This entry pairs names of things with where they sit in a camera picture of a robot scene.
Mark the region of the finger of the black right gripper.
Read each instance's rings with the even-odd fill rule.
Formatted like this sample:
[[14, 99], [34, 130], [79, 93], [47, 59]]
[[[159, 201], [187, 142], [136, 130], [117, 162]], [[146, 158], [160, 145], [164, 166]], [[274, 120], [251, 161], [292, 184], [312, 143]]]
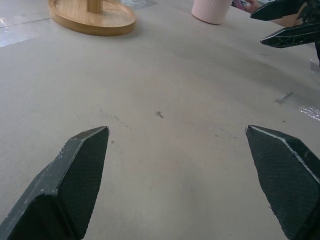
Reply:
[[280, 19], [285, 16], [297, 14], [304, 3], [304, 0], [270, 1], [251, 13], [250, 17], [261, 21]]
[[260, 43], [273, 48], [289, 48], [320, 41], [320, 24], [300, 24], [282, 28], [260, 40]]

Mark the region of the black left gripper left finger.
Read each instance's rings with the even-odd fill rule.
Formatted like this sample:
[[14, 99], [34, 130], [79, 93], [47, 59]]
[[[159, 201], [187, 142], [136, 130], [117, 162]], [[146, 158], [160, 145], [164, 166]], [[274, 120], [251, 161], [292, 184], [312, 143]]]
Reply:
[[70, 139], [0, 224], [2, 240], [82, 240], [100, 190], [109, 128]]

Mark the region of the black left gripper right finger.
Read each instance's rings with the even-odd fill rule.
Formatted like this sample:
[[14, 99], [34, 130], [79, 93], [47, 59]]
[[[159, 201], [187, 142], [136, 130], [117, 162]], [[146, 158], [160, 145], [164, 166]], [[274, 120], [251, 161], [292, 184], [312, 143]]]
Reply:
[[320, 160], [298, 138], [248, 125], [260, 187], [289, 240], [320, 238]]

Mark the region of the person's hand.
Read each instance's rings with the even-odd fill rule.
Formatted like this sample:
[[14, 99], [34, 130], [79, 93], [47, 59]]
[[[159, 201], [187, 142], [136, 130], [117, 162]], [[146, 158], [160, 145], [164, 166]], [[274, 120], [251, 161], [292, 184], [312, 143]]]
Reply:
[[246, 0], [247, 4], [244, 6], [244, 9], [248, 13], [253, 13], [261, 7], [261, 4], [258, 0]]

